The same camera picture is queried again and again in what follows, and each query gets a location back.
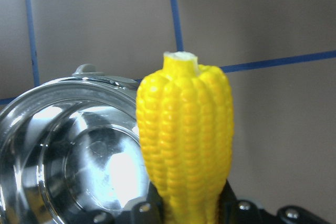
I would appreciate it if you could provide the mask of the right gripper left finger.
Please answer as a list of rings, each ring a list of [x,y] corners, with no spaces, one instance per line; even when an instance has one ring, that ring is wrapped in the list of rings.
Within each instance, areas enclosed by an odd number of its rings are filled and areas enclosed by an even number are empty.
[[[89,223],[163,223],[163,200],[150,183],[145,197],[127,202],[116,215],[103,210],[89,212]]]

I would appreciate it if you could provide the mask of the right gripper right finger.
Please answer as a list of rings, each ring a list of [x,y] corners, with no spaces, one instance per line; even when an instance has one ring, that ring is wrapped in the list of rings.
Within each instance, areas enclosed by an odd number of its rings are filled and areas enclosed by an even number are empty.
[[[270,214],[255,202],[238,199],[229,182],[226,182],[219,198],[219,223],[328,224],[329,222],[295,205],[281,207],[275,215]]]

